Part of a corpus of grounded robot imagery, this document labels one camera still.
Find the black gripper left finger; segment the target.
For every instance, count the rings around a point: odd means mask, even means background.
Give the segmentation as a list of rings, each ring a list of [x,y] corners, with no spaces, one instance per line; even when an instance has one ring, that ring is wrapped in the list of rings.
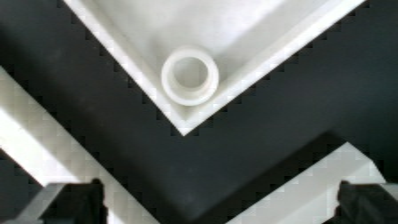
[[[107,224],[105,185],[52,183],[39,191],[13,224]]]

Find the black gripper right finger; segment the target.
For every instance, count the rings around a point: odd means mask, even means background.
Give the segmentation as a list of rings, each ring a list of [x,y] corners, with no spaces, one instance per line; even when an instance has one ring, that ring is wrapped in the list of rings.
[[[338,208],[323,224],[398,224],[398,183],[339,183]]]

